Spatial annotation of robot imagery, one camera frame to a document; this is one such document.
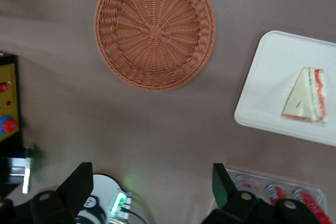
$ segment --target control panel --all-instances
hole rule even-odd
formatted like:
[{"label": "control panel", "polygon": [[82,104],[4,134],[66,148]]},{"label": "control panel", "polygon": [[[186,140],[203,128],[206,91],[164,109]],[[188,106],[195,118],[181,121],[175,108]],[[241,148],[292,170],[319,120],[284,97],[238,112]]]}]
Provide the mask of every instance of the control panel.
[{"label": "control panel", "polygon": [[19,131],[15,68],[10,56],[0,57],[0,143]]}]

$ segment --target round basket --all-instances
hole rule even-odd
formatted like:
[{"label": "round basket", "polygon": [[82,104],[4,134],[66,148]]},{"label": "round basket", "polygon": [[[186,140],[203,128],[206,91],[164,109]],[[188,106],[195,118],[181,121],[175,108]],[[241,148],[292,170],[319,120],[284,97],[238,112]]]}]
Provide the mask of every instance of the round basket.
[{"label": "round basket", "polygon": [[143,90],[166,91],[204,68],[216,24],[210,0],[99,0],[95,32],[117,76]]}]

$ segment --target electronic device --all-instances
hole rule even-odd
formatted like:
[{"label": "electronic device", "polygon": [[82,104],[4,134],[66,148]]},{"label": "electronic device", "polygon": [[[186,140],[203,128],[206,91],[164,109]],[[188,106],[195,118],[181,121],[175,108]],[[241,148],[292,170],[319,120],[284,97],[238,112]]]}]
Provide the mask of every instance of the electronic device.
[{"label": "electronic device", "polygon": [[0,198],[19,184],[28,193],[31,166],[22,138],[17,57],[0,52]]},{"label": "electronic device", "polygon": [[77,224],[127,224],[132,194],[105,174],[93,175],[93,190],[76,217]]}]

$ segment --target green light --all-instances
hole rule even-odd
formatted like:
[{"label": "green light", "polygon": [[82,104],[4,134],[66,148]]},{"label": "green light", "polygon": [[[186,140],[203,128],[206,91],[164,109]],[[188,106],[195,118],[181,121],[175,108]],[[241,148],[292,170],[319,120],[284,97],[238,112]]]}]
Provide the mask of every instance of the green light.
[{"label": "green light", "polygon": [[118,208],[121,208],[124,204],[125,200],[127,199],[127,196],[123,193],[118,193],[118,196],[113,204],[111,215],[116,215]]}]

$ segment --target soda can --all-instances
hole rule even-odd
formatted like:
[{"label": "soda can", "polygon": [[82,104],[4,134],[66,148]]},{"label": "soda can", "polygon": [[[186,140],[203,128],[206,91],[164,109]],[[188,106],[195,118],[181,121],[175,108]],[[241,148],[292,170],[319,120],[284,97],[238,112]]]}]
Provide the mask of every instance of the soda can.
[{"label": "soda can", "polygon": [[238,175],[235,177],[233,183],[238,187],[253,188],[253,180],[247,175]]},{"label": "soda can", "polygon": [[265,193],[273,206],[280,199],[286,199],[286,194],[279,185],[269,185],[265,189]]},{"label": "soda can", "polygon": [[307,190],[298,189],[293,193],[293,197],[304,203],[322,224],[332,224],[330,218]]}]

